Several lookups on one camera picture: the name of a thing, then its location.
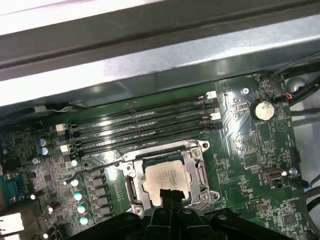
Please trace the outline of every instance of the chip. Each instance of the chip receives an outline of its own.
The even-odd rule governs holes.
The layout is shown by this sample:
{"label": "chip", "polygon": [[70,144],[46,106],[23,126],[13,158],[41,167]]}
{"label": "chip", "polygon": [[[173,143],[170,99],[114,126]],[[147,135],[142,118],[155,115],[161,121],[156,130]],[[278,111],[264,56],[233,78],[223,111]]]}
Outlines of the chip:
{"label": "chip", "polygon": [[262,211],[264,209],[264,204],[262,202],[258,202],[255,207],[258,211]]}
{"label": "chip", "polygon": [[64,217],[62,215],[56,216],[57,222],[62,222],[64,220]]}
{"label": "chip", "polygon": [[105,195],[106,193],[107,193],[107,192],[106,192],[106,190],[105,190],[103,187],[97,188],[97,189],[95,190],[95,194],[96,194],[97,196]]}
{"label": "chip", "polygon": [[110,208],[109,207],[102,207],[98,210],[98,212],[101,214],[101,215],[105,215],[105,214],[109,214],[111,211],[110,211]]}
{"label": "chip", "polygon": [[297,221],[296,217],[295,217],[295,215],[293,213],[283,216],[283,224],[285,226],[295,224],[296,221]]}
{"label": "chip", "polygon": [[51,176],[50,175],[44,175],[44,181],[45,182],[50,182],[51,181]]}
{"label": "chip", "polygon": [[149,193],[154,206],[161,205],[160,189],[180,190],[184,198],[189,198],[190,175],[180,160],[161,162],[145,168],[143,188]]}
{"label": "chip", "polygon": [[249,211],[255,210],[255,206],[252,203],[249,203],[247,206]]}
{"label": "chip", "polygon": [[108,199],[106,197],[101,197],[97,199],[97,204],[100,206],[106,205],[109,203]]}
{"label": "chip", "polygon": [[65,155],[63,156],[63,161],[66,163],[66,162],[70,162],[71,159],[70,159],[70,156],[69,155]]}
{"label": "chip", "polygon": [[104,184],[104,181],[102,178],[97,178],[97,179],[94,179],[93,180],[93,185],[94,186],[99,186],[99,185],[103,185]]}
{"label": "chip", "polygon": [[72,193],[71,193],[71,191],[64,191],[63,196],[66,198],[70,198],[72,196]]}

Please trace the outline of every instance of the metal panel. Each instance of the metal panel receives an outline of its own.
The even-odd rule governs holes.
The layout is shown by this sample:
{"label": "metal panel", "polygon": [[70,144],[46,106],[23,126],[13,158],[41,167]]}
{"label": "metal panel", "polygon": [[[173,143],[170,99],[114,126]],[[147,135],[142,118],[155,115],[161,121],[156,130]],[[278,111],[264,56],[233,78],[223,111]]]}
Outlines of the metal panel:
{"label": "metal panel", "polygon": [[11,0],[0,8],[0,36],[163,0]]}
{"label": "metal panel", "polygon": [[270,68],[319,51],[319,22],[314,15],[0,81],[0,106],[44,97],[111,102]]}

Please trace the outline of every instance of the integrated circuit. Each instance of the integrated circuit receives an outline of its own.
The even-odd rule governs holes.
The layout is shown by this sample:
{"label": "integrated circuit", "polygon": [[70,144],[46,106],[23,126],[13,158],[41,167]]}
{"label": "integrated circuit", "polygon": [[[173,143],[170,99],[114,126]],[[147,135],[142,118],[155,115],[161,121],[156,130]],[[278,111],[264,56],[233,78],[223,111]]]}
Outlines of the integrated circuit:
{"label": "integrated circuit", "polygon": [[190,175],[180,160],[162,162],[145,168],[143,187],[149,193],[154,206],[161,205],[160,189],[180,190],[184,194],[184,199],[188,199],[190,183]]}
{"label": "integrated circuit", "polygon": [[292,225],[296,223],[296,217],[293,213],[283,216],[283,224],[285,226]]}
{"label": "integrated circuit", "polygon": [[44,175],[44,181],[45,182],[50,182],[52,179],[51,179],[51,175],[50,174],[48,174],[48,175]]}

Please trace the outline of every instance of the capacitor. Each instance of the capacitor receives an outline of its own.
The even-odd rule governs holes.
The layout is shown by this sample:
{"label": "capacitor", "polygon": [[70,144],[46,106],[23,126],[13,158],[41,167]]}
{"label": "capacitor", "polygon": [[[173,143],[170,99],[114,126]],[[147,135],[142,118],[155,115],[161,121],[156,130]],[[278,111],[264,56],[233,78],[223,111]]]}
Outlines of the capacitor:
{"label": "capacitor", "polygon": [[54,210],[56,210],[57,208],[59,208],[61,206],[61,202],[59,201],[55,201],[51,204],[48,205],[48,212],[49,213],[53,213]]}
{"label": "capacitor", "polygon": [[293,175],[293,176],[296,176],[296,175],[298,175],[298,169],[296,169],[295,167],[291,167],[290,169],[289,169],[289,174],[290,175]]}
{"label": "capacitor", "polygon": [[48,155],[49,154],[49,149],[47,147],[45,147],[45,146],[42,147],[40,149],[40,154],[43,155],[43,156]]}
{"label": "capacitor", "polygon": [[48,239],[54,232],[56,231],[56,228],[54,226],[50,227],[45,233],[43,234],[44,239]]}
{"label": "capacitor", "polygon": [[80,177],[80,176],[77,176],[75,179],[73,179],[73,180],[70,182],[70,184],[71,184],[71,186],[76,187],[76,186],[79,185],[79,182],[80,182],[80,181],[81,181],[81,177]]}
{"label": "capacitor", "polygon": [[88,209],[89,209],[89,208],[88,208],[88,203],[85,202],[85,201],[83,201],[83,202],[80,203],[80,205],[77,207],[76,210],[78,211],[78,213],[83,214],[83,213],[85,213]]}
{"label": "capacitor", "polygon": [[26,175],[28,179],[35,179],[37,177],[37,174],[34,171],[30,171]]}
{"label": "capacitor", "polygon": [[72,167],[75,167],[75,166],[77,166],[77,165],[78,165],[77,160],[72,160],[72,161],[71,161],[71,166],[72,166]]}
{"label": "capacitor", "polygon": [[251,105],[251,116],[258,121],[268,121],[275,115],[275,106],[264,98],[257,99]]}
{"label": "capacitor", "polygon": [[40,147],[44,147],[50,143],[50,140],[46,137],[42,137],[38,140],[38,144]]}
{"label": "capacitor", "polygon": [[43,190],[38,190],[38,191],[32,193],[32,194],[30,195],[30,198],[31,198],[32,200],[35,200],[35,199],[43,196],[44,194],[45,194],[45,192],[44,192]]}
{"label": "capacitor", "polygon": [[83,189],[78,190],[75,194],[74,194],[74,199],[77,201],[80,201],[84,195],[86,194],[86,192]]}
{"label": "capacitor", "polygon": [[85,214],[83,214],[82,217],[80,217],[79,221],[81,225],[87,225],[90,219],[91,219],[90,213],[86,212]]}
{"label": "capacitor", "polygon": [[36,157],[32,158],[32,163],[34,165],[37,165],[39,162],[40,162],[40,160],[38,158],[36,158]]}

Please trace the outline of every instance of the silver metal frame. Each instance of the silver metal frame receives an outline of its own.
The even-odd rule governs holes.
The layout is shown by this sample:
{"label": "silver metal frame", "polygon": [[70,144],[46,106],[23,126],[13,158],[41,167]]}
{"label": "silver metal frame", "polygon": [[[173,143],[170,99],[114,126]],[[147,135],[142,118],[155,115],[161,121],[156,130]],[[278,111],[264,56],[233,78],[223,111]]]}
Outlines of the silver metal frame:
{"label": "silver metal frame", "polygon": [[[170,151],[181,147],[183,147],[183,149]],[[209,147],[210,143],[208,141],[189,139],[132,151],[118,158],[117,162],[123,162],[116,166],[116,168],[122,170],[126,178],[126,190],[131,202],[131,211],[143,217],[145,210],[152,208],[149,194],[145,192],[143,188],[143,182],[145,181],[145,173],[143,171],[144,161],[176,154],[183,156],[183,167],[186,172],[192,176],[192,182],[189,185],[191,197],[189,207],[203,209],[210,203],[218,200],[220,194],[210,191],[209,189],[207,172],[202,155]],[[166,151],[166,153],[156,154],[159,151]],[[150,153],[155,153],[155,155],[139,157]],[[136,199],[132,198],[133,192],[136,195]]]}
{"label": "silver metal frame", "polygon": [[1,3],[0,36],[163,0],[47,0]]}
{"label": "silver metal frame", "polygon": [[105,104],[271,68],[319,51],[319,23],[320,15],[313,15],[3,80],[0,107],[79,96],[100,98],[89,105]]}

